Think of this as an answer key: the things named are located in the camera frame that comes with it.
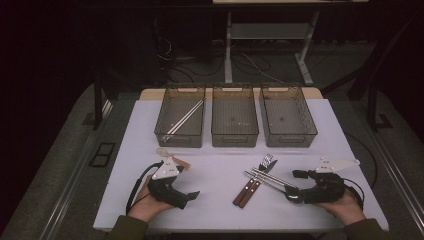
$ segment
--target person's hand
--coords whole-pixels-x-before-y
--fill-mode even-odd
[[[150,222],[150,220],[152,220],[159,213],[174,208],[174,206],[165,202],[160,202],[152,195],[150,195],[147,184],[149,183],[151,177],[151,175],[146,177],[146,181],[144,182],[143,187],[137,194],[135,204],[132,206],[127,216],[137,218],[145,222]]]
[[[317,203],[315,205],[333,214],[345,226],[366,219],[355,197],[348,189],[345,189],[343,197],[335,202]]]

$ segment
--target wooden-handled knife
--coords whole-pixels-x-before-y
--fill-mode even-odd
[[[265,173],[269,173],[274,165],[277,163],[277,160],[272,161],[272,155],[268,154],[264,161],[259,165],[259,169]],[[253,194],[256,192],[258,187],[260,186],[260,182],[255,178],[251,178],[249,182],[244,186],[244,188],[240,191],[237,197],[234,199],[233,204],[239,206],[240,208],[244,208]]]

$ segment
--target black cable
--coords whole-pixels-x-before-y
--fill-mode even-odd
[[[362,190],[362,188],[359,186],[359,184],[357,184],[356,182],[354,182],[354,181],[352,181],[352,180],[350,180],[350,179],[347,179],[347,178],[342,178],[343,180],[345,180],[345,181],[348,181],[348,182],[351,182],[351,183],[353,183],[353,184],[355,184],[357,187],[358,187],[358,189],[361,191],[361,193],[362,193],[362,198],[361,198],[361,200],[362,200],[362,204],[360,204],[360,206],[362,205],[363,206],[363,203],[365,202],[365,193],[364,193],[364,190]]]
[[[306,73],[304,73],[303,74],[303,76],[305,76],[306,74],[311,74],[312,73],[312,71],[316,68],[316,67],[318,67],[319,65],[321,65],[328,57],[330,57],[330,56],[332,56],[333,54],[334,54],[334,52],[337,50],[339,48],[339,46],[338,45],[336,45],[336,47],[333,49],[333,50],[331,50],[331,52],[330,53],[328,53],[326,56],[324,56],[322,59],[320,59],[316,64],[314,64],[312,67],[310,67],[310,68],[308,68],[308,72],[306,72]],[[250,68],[255,68],[255,67],[253,67],[253,66],[250,66],[250,65],[248,65],[248,64],[244,64],[244,65],[246,65],[246,66],[249,66]],[[248,73],[248,72],[246,72],[246,71],[243,71],[243,70],[241,70],[237,65],[235,65],[241,72],[243,72],[243,73],[246,73],[246,74],[250,74],[250,75],[258,75],[258,74],[252,74],[252,73]]]
[[[378,166],[377,166],[377,160],[375,159],[375,156],[374,156],[374,154],[372,154],[372,152],[371,152],[371,149],[369,148],[369,147],[367,147],[361,140],[359,140],[358,138],[356,138],[356,137],[354,137],[353,135],[351,135],[351,134],[349,134],[349,133],[347,133],[347,132],[345,132],[345,131],[343,131],[343,133],[346,135],[346,136],[349,136],[350,138],[352,138],[352,139],[354,139],[354,140],[356,140],[359,144],[361,144],[362,145],[362,147],[364,147],[365,148],[365,150],[367,150],[368,151],[368,153],[370,154],[370,156],[371,156],[371,159],[372,159],[372,161],[373,161],[373,163],[374,163],[374,179],[373,179],[373,181],[371,182],[371,184],[370,184],[370,187],[371,188],[374,188],[374,186],[375,186],[375,184],[376,184],[376,182],[377,182],[377,178],[378,178]]]
[[[187,71],[189,71],[189,72],[191,72],[191,73],[193,73],[194,75],[197,75],[197,76],[203,76],[203,77],[206,77],[206,76],[213,76],[213,75],[215,75],[216,73],[218,73],[218,72],[219,72],[219,70],[221,70],[221,67],[222,67],[222,65],[223,65],[223,64],[224,64],[224,60],[222,60],[222,61],[220,62],[219,66],[218,66],[218,69],[216,69],[215,71],[210,72],[210,73],[197,73],[197,72],[195,72],[195,71],[191,70],[190,68],[185,67],[185,66],[181,66],[181,65],[178,65],[178,66],[175,66],[175,67],[183,68],[183,69],[185,69],[185,70],[187,70]]]
[[[173,83],[179,83],[177,80],[175,80],[173,77],[171,77],[169,75],[167,75],[166,77]]]
[[[126,214],[128,214],[128,212],[131,210],[133,204],[133,199],[135,197],[135,195],[137,194],[138,188],[141,185],[141,182],[143,181],[144,176],[152,169],[152,168],[159,168],[160,166],[162,166],[162,162],[160,163],[155,163],[150,165],[146,170],[144,170],[144,172],[141,174],[140,178],[137,179],[137,181],[135,182],[135,185],[133,187],[133,190],[131,191],[130,197],[128,198],[128,202],[127,202],[127,207],[126,207]]]
[[[225,51],[222,50],[214,50],[216,53],[212,53],[212,58],[222,57]],[[190,63],[198,63],[201,60],[198,57],[175,57],[175,65],[177,64],[190,64]]]
[[[256,65],[256,63],[249,57],[249,56],[247,56],[246,54],[244,54],[244,53],[238,53],[238,54],[240,54],[240,55],[242,55],[244,58],[246,58],[247,60],[249,60],[250,62],[251,62],[251,64],[255,67],[255,69],[260,73],[260,74],[262,74],[263,76],[265,76],[265,77],[267,77],[267,78],[270,78],[270,79],[272,79],[272,80],[274,80],[274,81],[277,81],[277,82],[280,82],[280,83],[284,83],[284,81],[282,81],[282,80],[280,80],[280,79],[277,79],[277,78],[275,78],[275,77],[273,77],[273,76],[270,76],[270,75],[268,75],[268,74],[266,74],[260,67],[258,67],[257,65]],[[269,65],[269,66],[271,66],[271,64],[269,64],[269,62],[267,61],[267,60],[265,60],[264,58],[263,58],[263,60]],[[237,63],[235,64],[235,66],[241,71],[241,72],[244,72],[244,73],[247,73],[247,72],[245,72],[245,71],[243,71],[238,65],[237,65]]]
[[[145,199],[145,198],[146,198],[146,197],[148,197],[149,195],[150,195],[150,193],[146,194],[145,196],[143,196],[143,197],[141,197],[140,199],[138,199],[137,201],[135,201],[135,202],[131,205],[130,210],[131,210],[131,208],[133,208],[133,207],[134,207],[134,205],[136,205],[137,203],[139,203],[141,200]]]
[[[174,70],[174,71],[176,71],[176,72],[180,72],[180,73],[182,73],[182,74],[186,75],[186,76],[190,79],[190,81],[191,81],[192,83],[195,83],[194,79],[190,76],[190,74],[188,74],[188,73],[186,73],[186,72],[184,72],[184,71],[182,71],[182,70],[180,70],[180,69],[176,69],[176,68],[171,68],[171,70]]]

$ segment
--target storage bin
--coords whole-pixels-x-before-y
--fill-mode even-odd
[[[268,147],[309,147],[318,131],[301,87],[262,83],[260,108]]]
[[[155,127],[159,146],[202,147],[204,101],[204,84],[168,85]]]
[[[212,146],[255,147],[259,128],[250,83],[215,83],[212,100]]]

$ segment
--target dark background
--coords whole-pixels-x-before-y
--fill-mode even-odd
[[[421,1],[371,2],[384,4],[322,12],[315,43],[385,42],[382,39],[390,39],[411,18]],[[201,20],[192,20],[200,15]],[[255,15],[252,16],[250,20],[255,21]],[[424,119],[420,114],[422,16],[414,19],[376,77],[380,89],[389,95],[421,139],[424,135]],[[165,78],[156,58],[156,49],[160,49],[158,36],[172,37],[181,49],[193,51],[205,61],[210,39],[224,38],[223,12],[197,16],[161,14],[160,29],[151,23],[155,17],[158,16],[153,13],[136,11],[81,10],[69,0],[1,1],[0,232],[75,101],[96,76],[103,80],[109,98],[116,98],[123,91],[161,86]]]

